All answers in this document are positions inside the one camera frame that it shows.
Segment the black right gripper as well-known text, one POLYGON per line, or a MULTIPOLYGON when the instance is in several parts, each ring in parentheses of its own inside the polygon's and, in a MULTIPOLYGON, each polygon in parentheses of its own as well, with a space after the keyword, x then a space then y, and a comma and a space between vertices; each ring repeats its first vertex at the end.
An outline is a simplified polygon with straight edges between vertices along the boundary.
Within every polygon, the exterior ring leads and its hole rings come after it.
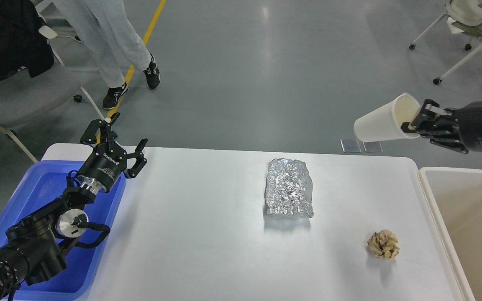
POLYGON ((403 122, 400 129, 458 153, 482 152, 482 101, 455 110, 426 99, 413 120, 403 122))

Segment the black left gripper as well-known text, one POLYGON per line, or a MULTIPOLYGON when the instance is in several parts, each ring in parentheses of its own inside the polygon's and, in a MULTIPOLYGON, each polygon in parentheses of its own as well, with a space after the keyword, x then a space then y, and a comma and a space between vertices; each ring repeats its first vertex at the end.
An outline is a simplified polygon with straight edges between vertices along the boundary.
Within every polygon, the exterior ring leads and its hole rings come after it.
POLYGON ((132 153, 115 144, 118 135, 112 125, 119 116, 120 113, 115 112, 111 118, 92 120, 80 138, 81 144, 96 146, 78 170, 77 179, 105 193, 113 188, 122 172, 126 179, 134 179, 147 164, 144 148, 148 139, 141 139, 132 153), (130 159, 135 159, 135 163, 127 168, 127 160, 130 159))

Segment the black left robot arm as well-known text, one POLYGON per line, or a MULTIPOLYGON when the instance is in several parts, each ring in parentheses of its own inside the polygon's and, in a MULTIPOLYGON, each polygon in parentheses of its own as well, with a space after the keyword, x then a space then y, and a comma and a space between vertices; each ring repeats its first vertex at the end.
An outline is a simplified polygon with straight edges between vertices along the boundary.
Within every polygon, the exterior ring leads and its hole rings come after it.
POLYGON ((92 153, 79 170, 68 173, 62 194, 6 230, 8 241, 0 247, 0 300, 11 301, 22 283, 50 280, 67 269, 66 256, 74 247, 98 247, 109 235, 107 225, 89 221, 85 206, 108 193, 120 175, 133 179, 147 164, 147 139, 132 153, 115 141, 112 126, 119 115, 90 122, 80 142, 92 153))

